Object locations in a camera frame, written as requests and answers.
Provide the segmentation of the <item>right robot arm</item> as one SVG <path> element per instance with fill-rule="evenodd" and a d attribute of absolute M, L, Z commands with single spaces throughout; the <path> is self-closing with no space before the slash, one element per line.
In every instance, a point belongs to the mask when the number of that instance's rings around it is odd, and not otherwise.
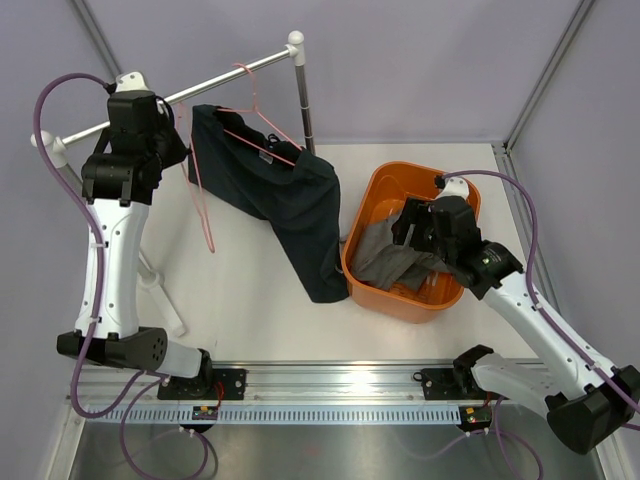
<path fill-rule="evenodd" d="M 461 196 L 410 198 L 391 228 L 393 241 L 427 253 L 502 316 L 537 354 L 539 374 L 479 345 L 460 356 L 454 388 L 474 397 L 502 395 L 546 419 L 571 451 L 586 454 L 629 422 L 639 401 L 639 372 L 618 367 L 582 339 L 527 282 L 503 245 L 485 240 Z"/>

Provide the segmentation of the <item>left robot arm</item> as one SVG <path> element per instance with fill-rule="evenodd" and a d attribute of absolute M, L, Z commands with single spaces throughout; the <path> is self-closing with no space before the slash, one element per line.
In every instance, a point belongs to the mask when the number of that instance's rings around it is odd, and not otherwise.
<path fill-rule="evenodd" d="M 180 397 L 208 396 L 215 385 L 210 355 L 142 327 L 136 310 L 140 243 L 164 169 L 188 149 L 171 107 L 151 91 L 116 92 L 107 101 L 110 125 L 81 169 L 81 205 L 89 228 L 84 297 L 73 331 L 57 338 L 59 354 L 113 368 L 170 378 Z"/>

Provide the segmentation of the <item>grey shorts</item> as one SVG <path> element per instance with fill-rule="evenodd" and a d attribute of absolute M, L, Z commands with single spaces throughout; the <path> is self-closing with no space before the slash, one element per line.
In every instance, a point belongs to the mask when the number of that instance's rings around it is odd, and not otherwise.
<path fill-rule="evenodd" d="M 351 274 L 360 282 L 389 291 L 395 283 L 417 291 L 431 272 L 448 273 L 444 262 L 427 252 L 393 243 L 392 225 L 400 213 L 368 225 L 351 261 Z"/>

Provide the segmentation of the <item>dark green shorts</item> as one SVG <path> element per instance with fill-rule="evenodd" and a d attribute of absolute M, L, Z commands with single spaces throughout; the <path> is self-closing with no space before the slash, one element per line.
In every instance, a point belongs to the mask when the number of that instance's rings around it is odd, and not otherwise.
<path fill-rule="evenodd" d="M 192 109 L 191 183 L 270 224 L 310 300 L 348 297 L 341 270 L 340 183 L 326 160 L 265 135 L 219 106 Z"/>

